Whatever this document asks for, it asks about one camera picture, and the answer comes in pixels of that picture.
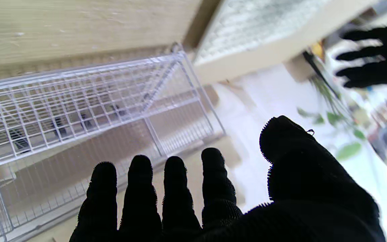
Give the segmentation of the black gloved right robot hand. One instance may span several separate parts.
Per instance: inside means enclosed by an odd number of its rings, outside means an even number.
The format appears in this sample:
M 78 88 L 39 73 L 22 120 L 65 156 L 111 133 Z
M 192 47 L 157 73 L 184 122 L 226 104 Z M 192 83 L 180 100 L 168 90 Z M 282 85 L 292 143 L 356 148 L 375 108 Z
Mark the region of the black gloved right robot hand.
M 93 170 L 71 242 L 384 242 L 372 196 L 301 126 L 284 115 L 261 131 L 259 146 L 270 162 L 271 203 L 247 213 L 236 204 L 225 160 L 204 149 L 202 224 L 178 156 L 164 168 L 162 215 L 149 158 L 136 155 L 128 170 L 123 214 L 117 226 L 116 168 L 103 161 Z

